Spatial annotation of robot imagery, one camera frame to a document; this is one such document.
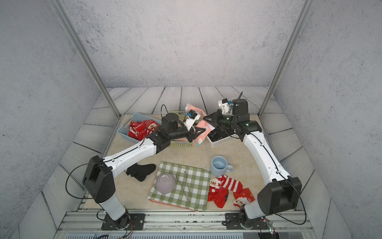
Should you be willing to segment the pink sock with blue text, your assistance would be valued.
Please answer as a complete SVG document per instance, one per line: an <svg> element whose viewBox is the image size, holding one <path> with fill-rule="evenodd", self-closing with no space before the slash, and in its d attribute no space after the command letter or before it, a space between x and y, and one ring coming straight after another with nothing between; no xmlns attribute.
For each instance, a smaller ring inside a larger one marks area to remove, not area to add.
<svg viewBox="0 0 382 239"><path fill-rule="evenodd" d="M193 145L199 146L203 143L203 141L206 139L208 134L215 129L215 127L212 126L211 124L209 124L208 122L206 122L205 120L203 120L203 117L206 116L206 113L202 109L194 107L191 104L186 104L185 110L187 113L190 112L190 110L194 110L194 111L198 112L201 116L200 121L197 124L197 127L204 128L205 131L200 136L198 136L196 139L193 140Z"/></svg>

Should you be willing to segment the red bear Christmas sock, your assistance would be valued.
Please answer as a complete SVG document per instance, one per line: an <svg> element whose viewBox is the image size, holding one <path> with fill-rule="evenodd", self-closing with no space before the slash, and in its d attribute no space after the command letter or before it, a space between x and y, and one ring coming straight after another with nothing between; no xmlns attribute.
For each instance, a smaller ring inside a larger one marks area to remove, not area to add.
<svg viewBox="0 0 382 239"><path fill-rule="evenodd" d="M154 132L158 127L159 124L152 119L144 121L131 121L128 136L141 141L147 135Z"/></svg>

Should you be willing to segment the black sock with blue patch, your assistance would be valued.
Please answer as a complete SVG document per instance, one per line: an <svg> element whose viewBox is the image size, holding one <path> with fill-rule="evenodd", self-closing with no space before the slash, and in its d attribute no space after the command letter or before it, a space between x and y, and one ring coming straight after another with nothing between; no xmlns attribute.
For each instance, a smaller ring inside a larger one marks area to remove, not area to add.
<svg viewBox="0 0 382 239"><path fill-rule="evenodd" d="M156 170L155 164L138 165L135 163L126 170L126 175L134 177L139 182L143 182L148 175Z"/></svg>

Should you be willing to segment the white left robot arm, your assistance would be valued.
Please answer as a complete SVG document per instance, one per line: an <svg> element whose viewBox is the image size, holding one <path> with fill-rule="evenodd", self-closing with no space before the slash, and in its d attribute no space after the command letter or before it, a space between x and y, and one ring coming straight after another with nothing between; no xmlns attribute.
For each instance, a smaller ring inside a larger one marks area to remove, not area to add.
<svg viewBox="0 0 382 239"><path fill-rule="evenodd" d="M195 126L195 121L195 118L187 119L184 123L177 114L168 113L152 133L134 146L105 158L94 156L89 160L82 183L112 221L129 216L116 195L114 179L122 172L134 169L140 160L169 147L172 140L186 138L188 142L193 142L207 131Z"/></svg>

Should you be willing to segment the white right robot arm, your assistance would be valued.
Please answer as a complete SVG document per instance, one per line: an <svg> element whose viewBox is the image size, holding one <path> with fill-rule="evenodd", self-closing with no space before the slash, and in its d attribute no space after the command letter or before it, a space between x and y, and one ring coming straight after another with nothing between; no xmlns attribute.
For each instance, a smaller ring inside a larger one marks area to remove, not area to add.
<svg viewBox="0 0 382 239"><path fill-rule="evenodd" d="M241 224L247 227L268 215L279 215L295 209L298 202L302 201L301 181L291 177L282 167L258 122L250 120L248 102L245 99L223 99L218 102L218 106L216 112L204 116L204 121L226 134L235 133L253 155L265 182L257 200L241 207Z"/></svg>

